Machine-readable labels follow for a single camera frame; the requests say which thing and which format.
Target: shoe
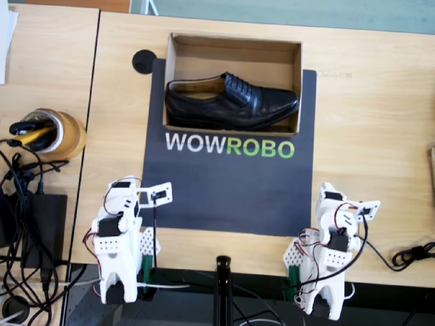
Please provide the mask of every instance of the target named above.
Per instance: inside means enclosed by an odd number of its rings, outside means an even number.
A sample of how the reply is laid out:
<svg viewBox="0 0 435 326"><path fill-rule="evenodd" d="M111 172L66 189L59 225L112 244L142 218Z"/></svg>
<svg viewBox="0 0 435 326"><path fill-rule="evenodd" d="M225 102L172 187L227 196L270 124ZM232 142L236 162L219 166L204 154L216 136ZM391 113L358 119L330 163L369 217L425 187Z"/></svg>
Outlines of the shoe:
<svg viewBox="0 0 435 326"><path fill-rule="evenodd" d="M254 86L230 73L170 81L165 102L170 125L214 130L261 130L299 109L294 92Z"/></svg>

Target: tape roll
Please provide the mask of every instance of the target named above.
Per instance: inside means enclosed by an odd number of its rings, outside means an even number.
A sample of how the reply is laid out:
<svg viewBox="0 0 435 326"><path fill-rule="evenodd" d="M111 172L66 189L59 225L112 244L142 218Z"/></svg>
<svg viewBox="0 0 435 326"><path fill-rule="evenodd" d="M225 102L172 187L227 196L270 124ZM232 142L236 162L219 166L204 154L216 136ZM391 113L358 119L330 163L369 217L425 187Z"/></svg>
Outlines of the tape roll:
<svg viewBox="0 0 435 326"><path fill-rule="evenodd" d="M86 131L81 121L65 112L37 109L27 117L48 118L56 125L56 139L38 154L48 160L69 160L77 156L86 144Z"/></svg>

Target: cardboard box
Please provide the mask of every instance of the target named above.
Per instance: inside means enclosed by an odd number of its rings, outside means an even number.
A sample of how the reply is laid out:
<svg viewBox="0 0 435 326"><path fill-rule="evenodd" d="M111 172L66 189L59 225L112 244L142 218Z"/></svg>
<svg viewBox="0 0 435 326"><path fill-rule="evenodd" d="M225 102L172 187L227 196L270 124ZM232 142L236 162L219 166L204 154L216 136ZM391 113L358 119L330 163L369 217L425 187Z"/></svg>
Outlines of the cardboard box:
<svg viewBox="0 0 435 326"><path fill-rule="evenodd" d="M255 86L293 90L299 112L262 131L207 130L171 126L164 105L163 126L185 132L292 137L299 132L302 107L302 43L237 39L219 35L169 36L165 87L176 79L203 79L229 72Z"/></svg>

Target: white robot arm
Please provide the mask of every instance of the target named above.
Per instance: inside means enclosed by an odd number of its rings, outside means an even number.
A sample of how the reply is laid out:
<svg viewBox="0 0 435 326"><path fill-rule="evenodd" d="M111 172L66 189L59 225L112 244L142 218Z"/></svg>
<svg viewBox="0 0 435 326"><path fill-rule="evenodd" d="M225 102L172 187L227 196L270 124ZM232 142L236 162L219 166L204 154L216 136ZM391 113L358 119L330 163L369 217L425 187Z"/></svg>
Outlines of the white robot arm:
<svg viewBox="0 0 435 326"><path fill-rule="evenodd" d="M137 274L141 268L141 209L172 202L171 183L136 187L137 178L125 177L109 184L103 206L92 221L95 255L101 271L101 302L124 303L137 299ZM139 203L139 194L146 203Z"/></svg>
<svg viewBox="0 0 435 326"><path fill-rule="evenodd" d="M330 183L323 183L315 209L319 229L303 230L285 252L284 262L288 267L300 266L302 283L338 272L351 261L352 251L360 250L357 223L363 216L367 221L374 219L380 205L379 201L349 201ZM307 314L336 321L344 296L345 273L341 272L302 286L295 302Z"/></svg>

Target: printed logo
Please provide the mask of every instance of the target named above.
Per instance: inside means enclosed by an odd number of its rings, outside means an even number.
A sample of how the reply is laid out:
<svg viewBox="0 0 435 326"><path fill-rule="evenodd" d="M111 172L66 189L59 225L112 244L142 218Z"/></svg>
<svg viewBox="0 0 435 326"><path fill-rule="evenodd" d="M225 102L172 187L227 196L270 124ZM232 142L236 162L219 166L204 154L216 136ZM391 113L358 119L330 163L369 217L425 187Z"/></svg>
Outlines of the printed logo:
<svg viewBox="0 0 435 326"><path fill-rule="evenodd" d="M250 138L242 143L242 140L236 137L210 137L208 135L202 137L199 134L192 134L189 137L187 134L183 134L180 138L176 132L172 138L169 132L166 132L166 146L169 151L173 149L182 151L187 148L193 153L206 150L207 153L216 152L227 155L233 153L242 155L243 153L246 156L261 155L263 158L273 158L277 154L282 158L292 158L294 155L294 145L290 141L282 141L277 146L275 141L267 139L263 139L259 143L256 139Z"/></svg>

